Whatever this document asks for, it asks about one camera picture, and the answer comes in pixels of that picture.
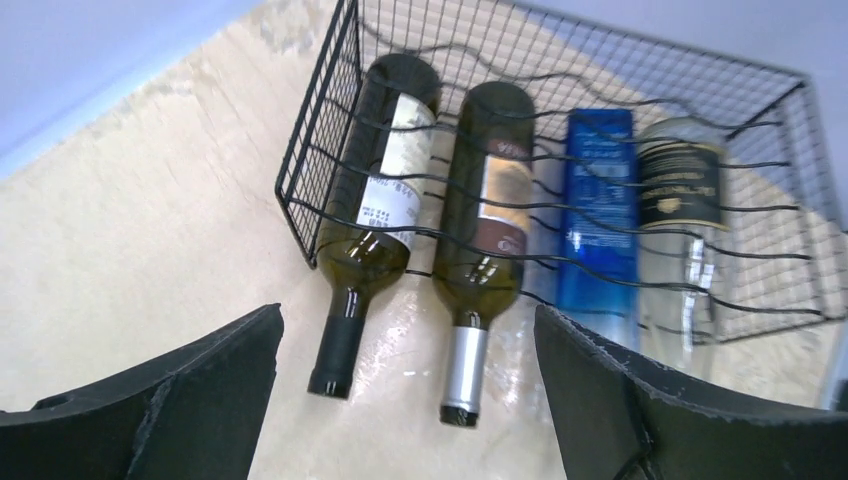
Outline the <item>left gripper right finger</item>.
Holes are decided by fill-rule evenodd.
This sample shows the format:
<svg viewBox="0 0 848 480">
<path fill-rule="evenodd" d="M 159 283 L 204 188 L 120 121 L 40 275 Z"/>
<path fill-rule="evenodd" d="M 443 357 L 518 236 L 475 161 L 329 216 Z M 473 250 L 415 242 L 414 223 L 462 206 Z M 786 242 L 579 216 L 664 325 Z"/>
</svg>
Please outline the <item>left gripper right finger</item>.
<svg viewBox="0 0 848 480">
<path fill-rule="evenodd" d="M 847 415 L 702 381 L 549 306 L 534 339 L 571 479 L 843 479 Z"/>
</svg>

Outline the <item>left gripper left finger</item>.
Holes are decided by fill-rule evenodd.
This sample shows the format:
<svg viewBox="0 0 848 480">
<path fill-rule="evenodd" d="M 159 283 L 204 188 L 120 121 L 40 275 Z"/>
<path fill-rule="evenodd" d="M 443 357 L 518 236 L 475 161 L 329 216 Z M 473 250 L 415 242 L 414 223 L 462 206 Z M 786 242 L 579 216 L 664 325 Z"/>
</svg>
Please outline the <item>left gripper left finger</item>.
<svg viewBox="0 0 848 480">
<path fill-rule="evenodd" d="M 5 479 L 244 479 L 284 332 L 268 304 L 180 348 L 1 416 Z"/>
</svg>

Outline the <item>blue square bottle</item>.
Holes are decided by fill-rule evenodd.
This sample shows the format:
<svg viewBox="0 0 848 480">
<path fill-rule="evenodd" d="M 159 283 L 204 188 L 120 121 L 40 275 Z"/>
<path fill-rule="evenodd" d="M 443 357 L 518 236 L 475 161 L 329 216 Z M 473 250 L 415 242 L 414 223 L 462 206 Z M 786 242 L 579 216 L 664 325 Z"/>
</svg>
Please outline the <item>blue square bottle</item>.
<svg viewBox="0 0 848 480">
<path fill-rule="evenodd" d="M 633 115 L 577 109 L 564 141 L 556 305 L 631 350 L 640 346 Z"/>
</svg>

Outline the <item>tall dark green bottle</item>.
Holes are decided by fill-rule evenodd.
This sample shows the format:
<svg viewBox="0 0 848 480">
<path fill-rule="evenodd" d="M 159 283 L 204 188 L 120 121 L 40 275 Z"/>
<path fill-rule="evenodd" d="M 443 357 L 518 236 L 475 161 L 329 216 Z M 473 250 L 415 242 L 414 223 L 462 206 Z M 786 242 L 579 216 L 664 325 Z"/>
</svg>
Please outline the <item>tall dark green bottle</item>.
<svg viewBox="0 0 848 480">
<path fill-rule="evenodd" d="M 317 244 L 332 298 L 311 394 L 348 397 L 370 303 L 407 268 L 440 100 L 438 73 L 416 56 L 386 54 L 366 72 Z"/>
</svg>

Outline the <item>clear wine bottle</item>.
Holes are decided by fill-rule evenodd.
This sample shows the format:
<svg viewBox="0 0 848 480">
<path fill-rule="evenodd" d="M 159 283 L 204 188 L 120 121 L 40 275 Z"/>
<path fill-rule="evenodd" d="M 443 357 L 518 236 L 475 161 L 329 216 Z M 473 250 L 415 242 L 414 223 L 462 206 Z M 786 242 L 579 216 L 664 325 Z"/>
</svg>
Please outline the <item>clear wine bottle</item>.
<svg viewBox="0 0 848 480">
<path fill-rule="evenodd" d="M 729 224 L 721 209 L 725 142 L 691 117 L 669 118 L 639 137 L 639 293 L 653 357 L 687 375 L 712 375 L 718 314 L 725 292 L 720 264 Z"/>
</svg>

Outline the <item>dark bottle with label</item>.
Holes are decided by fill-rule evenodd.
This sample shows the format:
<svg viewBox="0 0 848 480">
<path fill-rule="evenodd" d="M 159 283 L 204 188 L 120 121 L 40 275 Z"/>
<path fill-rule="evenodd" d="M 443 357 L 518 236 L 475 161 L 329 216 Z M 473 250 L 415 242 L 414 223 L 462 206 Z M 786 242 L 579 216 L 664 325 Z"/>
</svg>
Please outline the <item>dark bottle with label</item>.
<svg viewBox="0 0 848 480">
<path fill-rule="evenodd" d="M 452 317 L 442 423 L 476 426 L 489 329 L 516 301 L 530 232 L 535 107 L 519 86 L 489 81 L 461 106 L 433 264 Z"/>
</svg>

